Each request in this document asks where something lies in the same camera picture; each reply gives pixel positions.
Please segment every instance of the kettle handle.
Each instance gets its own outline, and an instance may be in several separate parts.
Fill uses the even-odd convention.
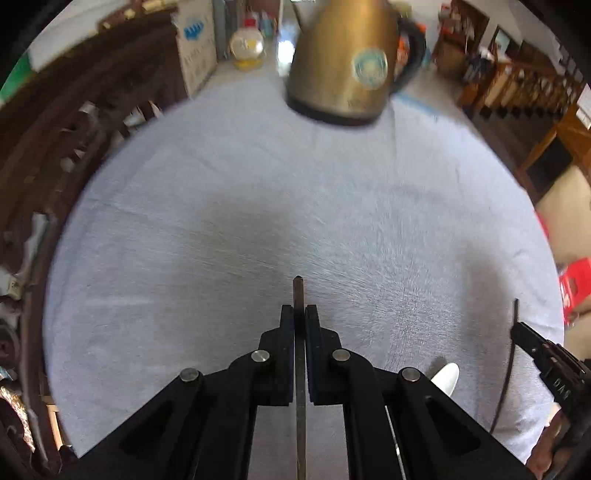
[[[398,77],[393,81],[390,87],[390,95],[402,90],[407,83],[413,78],[414,74],[421,67],[423,57],[427,51],[427,41],[425,34],[421,32],[415,22],[408,18],[399,17],[398,19],[399,34],[405,33],[408,36],[408,61],[404,66]]]

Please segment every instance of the wooden railing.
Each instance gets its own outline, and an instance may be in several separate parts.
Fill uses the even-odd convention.
[[[468,107],[472,114],[489,117],[493,112],[531,117],[551,115],[561,118],[579,97],[584,84],[554,69],[521,62],[495,63],[492,71],[478,85]]]

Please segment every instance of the cardboard box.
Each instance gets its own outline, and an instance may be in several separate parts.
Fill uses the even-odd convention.
[[[185,88],[195,95],[217,65],[211,0],[181,0],[174,23]]]

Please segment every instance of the metal pin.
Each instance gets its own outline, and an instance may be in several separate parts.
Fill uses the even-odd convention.
[[[251,353],[251,358],[258,364],[266,362],[271,358],[271,354],[266,350],[255,350]]]
[[[333,358],[337,360],[337,362],[346,362],[349,358],[351,358],[351,354],[349,351],[339,348],[333,352]]]
[[[421,378],[421,372],[416,368],[406,367],[404,370],[402,370],[402,378],[408,380],[409,382],[416,382],[419,378]]]
[[[179,377],[185,383],[192,382],[199,378],[199,370],[196,368],[183,368],[179,373]]]

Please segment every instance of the black cable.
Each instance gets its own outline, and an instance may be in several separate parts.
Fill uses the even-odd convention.
[[[519,299],[515,299],[513,302],[513,325],[519,322]],[[499,403],[496,405],[495,417],[492,419],[491,429],[488,431],[491,435],[495,431],[499,417],[501,416],[501,409],[505,403],[505,397],[507,396],[507,390],[509,389],[509,380],[511,379],[511,371],[513,370],[513,358],[515,357],[515,342],[511,340],[511,349],[509,350],[509,365],[507,365],[507,373],[505,374],[505,381],[503,382],[503,388],[501,390],[501,397]]]

